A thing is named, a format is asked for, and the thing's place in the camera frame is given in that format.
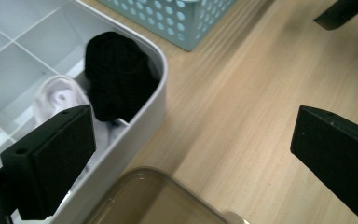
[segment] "clear plastic container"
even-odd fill
[[[221,214],[179,182],[151,167],[124,174],[89,215],[86,223],[243,224]]]

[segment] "black foam pad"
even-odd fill
[[[95,151],[91,108],[62,111],[1,153],[21,218],[54,214]]]
[[[291,151],[358,216],[357,124],[301,106]]]
[[[358,0],[338,0],[314,21],[326,30],[334,30],[358,14]]]

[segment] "white storage box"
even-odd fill
[[[185,50],[195,48],[235,0],[98,0]]]
[[[44,223],[81,223],[157,129],[165,113],[167,63],[153,43],[80,1],[0,1],[0,153],[33,129],[31,104],[47,78],[67,75],[87,88],[86,45],[107,31],[133,39],[160,82],[97,166]],[[13,219],[22,223],[16,215]]]

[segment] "basket hole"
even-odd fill
[[[140,3],[140,2],[136,2],[136,6],[137,6],[139,9],[144,9],[144,5],[142,5],[142,3]]]
[[[165,29],[164,24],[162,24],[161,22],[159,22],[159,23],[157,24],[157,27],[158,27],[160,30],[164,30],[164,29]]]
[[[208,14],[208,15],[206,15],[204,21],[207,22],[209,19],[210,19],[210,16],[209,16],[209,14]]]
[[[168,34],[169,35],[174,35],[175,34],[175,31],[171,28],[168,28]]]
[[[173,21],[173,19],[171,19],[171,18],[167,18],[167,23],[168,23],[169,25],[173,25],[173,24],[174,24],[174,21]]]
[[[180,31],[184,31],[185,30],[185,26],[182,23],[178,23],[177,24],[178,30]]]
[[[176,1],[176,5],[178,5],[179,7],[185,7],[185,3],[182,1]]]
[[[152,18],[148,18],[147,21],[148,21],[150,24],[152,24],[152,25],[155,24],[155,21],[154,21]]]
[[[146,19],[146,16],[145,16],[144,13],[140,12],[140,13],[139,13],[139,18],[141,18],[141,20],[144,21],[144,20]]]
[[[146,12],[147,12],[147,14],[149,14],[149,15],[153,15],[153,9],[152,9],[151,7],[147,7],[147,8],[146,8]]]
[[[157,19],[159,19],[159,20],[163,20],[164,19],[164,16],[161,14],[161,13],[156,13],[156,16],[157,16]]]
[[[130,12],[131,12],[132,15],[136,15],[136,10],[133,7],[130,8]]]
[[[173,14],[173,9],[171,7],[165,7],[165,11],[170,15]]]
[[[185,20],[185,14],[183,14],[183,12],[177,12],[176,13],[176,16],[178,17],[178,19],[180,20],[180,21],[184,21]]]
[[[129,7],[127,7],[127,5],[125,3],[121,3],[121,7],[124,9],[124,10],[128,10]]]
[[[159,1],[155,1],[155,7],[158,9],[162,8],[162,4]]]
[[[179,35],[178,35],[178,39],[179,39],[180,41],[185,41],[185,36],[182,35],[182,34],[179,34]]]
[[[202,19],[205,16],[205,9],[203,9],[200,13],[200,19]]]

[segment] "white fabric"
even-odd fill
[[[33,109],[36,127],[64,109],[78,105],[90,105],[90,101],[77,82],[63,75],[49,78],[43,83],[34,98]],[[124,128],[123,125],[114,127],[109,123],[101,122],[95,118],[94,113],[92,113],[92,119],[97,148],[89,159],[85,171],[95,165]]]

